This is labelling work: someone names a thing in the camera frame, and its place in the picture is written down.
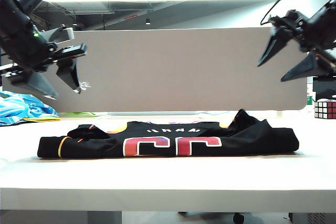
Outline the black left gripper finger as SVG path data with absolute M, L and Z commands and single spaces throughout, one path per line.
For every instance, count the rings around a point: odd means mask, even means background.
M 57 62 L 56 75 L 75 93 L 81 93 L 77 73 L 77 59 L 68 58 Z
M 47 98 L 58 99 L 57 91 L 40 72 L 21 72 L 10 75 L 10 83 L 21 89 L 39 92 Z

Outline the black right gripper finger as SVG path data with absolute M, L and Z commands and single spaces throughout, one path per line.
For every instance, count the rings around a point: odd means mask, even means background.
M 327 77 L 333 75 L 333 54 L 328 51 L 312 50 L 298 63 L 289 70 L 281 81 L 289 81 L 304 77 Z
M 273 27 L 271 30 L 270 40 L 268 45 L 258 61 L 258 67 L 265 64 L 280 50 L 282 50 L 289 41 L 289 31 L 283 27 Z

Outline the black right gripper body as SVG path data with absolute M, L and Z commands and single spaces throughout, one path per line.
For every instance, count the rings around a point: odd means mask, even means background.
M 292 39 L 299 43 L 301 51 L 335 47 L 335 3 L 326 3 L 310 18 L 291 9 L 284 17 L 272 17 L 271 24 L 271 44 L 277 51 Z

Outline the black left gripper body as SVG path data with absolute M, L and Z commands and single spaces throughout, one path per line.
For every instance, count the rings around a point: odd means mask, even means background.
M 1 11 L 1 48 L 13 62 L 1 66 L 1 74 L 15 70 L 45 72 L 48 65 L 59 60 L 85 55 L 85 44 L 57 49 L 59 43 L 73 39 L 70 27 L 40 31 L 25 14 Z

